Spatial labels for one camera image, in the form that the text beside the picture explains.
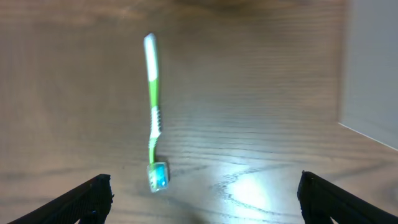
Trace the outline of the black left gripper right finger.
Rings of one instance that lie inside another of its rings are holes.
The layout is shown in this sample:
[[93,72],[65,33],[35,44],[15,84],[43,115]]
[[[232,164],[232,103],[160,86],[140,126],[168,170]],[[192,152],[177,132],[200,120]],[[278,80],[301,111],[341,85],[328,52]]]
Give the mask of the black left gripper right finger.
[[303,171],[297,197],[305,224],[395,224],[397,217],[316,174]]

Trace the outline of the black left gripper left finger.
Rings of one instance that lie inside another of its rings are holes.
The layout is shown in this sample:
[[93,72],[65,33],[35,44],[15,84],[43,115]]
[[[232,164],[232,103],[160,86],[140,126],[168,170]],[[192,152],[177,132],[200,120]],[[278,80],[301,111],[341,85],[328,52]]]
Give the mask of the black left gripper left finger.
[[104,224],[113,193],[109,174],[99,174],[9,224]]

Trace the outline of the green white toothbrush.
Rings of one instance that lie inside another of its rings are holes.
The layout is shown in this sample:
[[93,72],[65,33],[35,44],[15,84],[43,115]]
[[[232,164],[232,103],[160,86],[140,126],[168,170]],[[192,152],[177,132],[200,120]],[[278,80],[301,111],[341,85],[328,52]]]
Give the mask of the green white toothbrush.
[[144,37],[144,53],[150,104],[149,165],[147,166],[147,176],[150,191],[155,193],[167,189],[169,185],[169,172],[167,163],[157,162],[155,158],[157,142],[161,135],[161,118],[159,107],[159,63],[156,36],[154,33],[147,34]]

